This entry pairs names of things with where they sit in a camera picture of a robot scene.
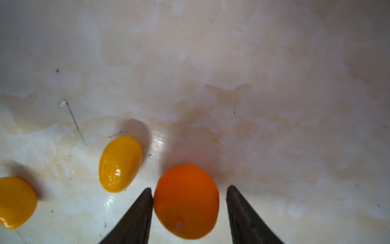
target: debris speck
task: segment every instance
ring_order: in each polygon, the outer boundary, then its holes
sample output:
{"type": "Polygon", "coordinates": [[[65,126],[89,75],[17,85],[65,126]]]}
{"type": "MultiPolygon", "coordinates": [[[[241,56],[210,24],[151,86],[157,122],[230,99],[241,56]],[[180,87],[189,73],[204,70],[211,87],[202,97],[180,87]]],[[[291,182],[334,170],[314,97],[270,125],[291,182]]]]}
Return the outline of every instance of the debris speck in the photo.
{"type": "Polygon", "coordinates": [[[63,99],[63,100],[60,102],[60,109],[62,109],[65,105],[66,105],[66,100],[63,99]]]}

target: white surface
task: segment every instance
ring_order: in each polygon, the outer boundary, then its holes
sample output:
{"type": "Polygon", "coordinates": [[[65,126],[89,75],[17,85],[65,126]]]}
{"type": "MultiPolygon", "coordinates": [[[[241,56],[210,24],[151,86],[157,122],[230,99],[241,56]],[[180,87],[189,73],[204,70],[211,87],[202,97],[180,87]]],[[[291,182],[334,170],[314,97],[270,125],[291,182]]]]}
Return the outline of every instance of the white surface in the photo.
{"type": "MultiPolygon", "coordinates": [[[[231,242],[230,184],[286,244],[388,243],[389,12],[362,0],[0,0],[0,176],[25,165],[42,191],[0,243],[98,243],[182,162],[221,195],[217,225],[193,243],[231,242]],[[110,194],[99,158],[121,134],[146,157],[110,194]]],[[[153,216],[149,243],[191,242],[153,216]]]]}

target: orange fruit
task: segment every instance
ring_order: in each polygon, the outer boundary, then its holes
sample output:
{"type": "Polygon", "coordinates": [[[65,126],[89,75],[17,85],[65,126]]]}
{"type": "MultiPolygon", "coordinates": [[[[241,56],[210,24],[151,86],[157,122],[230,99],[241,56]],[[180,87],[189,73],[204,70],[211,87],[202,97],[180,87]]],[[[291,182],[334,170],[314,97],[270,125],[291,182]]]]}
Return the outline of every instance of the orange fruit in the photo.
{"type": "Polygon", "coordinates": [[[34,213],[38,197],[33,188],[21,178],[0,178],[0,224],[15,229],[34,213]]]}
{"type": "Polygon", "coordinates": [[[217,221],[218,187],[206,171],[193,164],[182,164],[163,174],[153,202],[165,228],[184,239],[205,236],[217,221]]]}
{"type": "Polygon", "coordinates": [[[99,164],[100,184],[109,192],[123,191],[135,178],[142,162],[141,144],[121,136],[104,149],[99,164]]]}

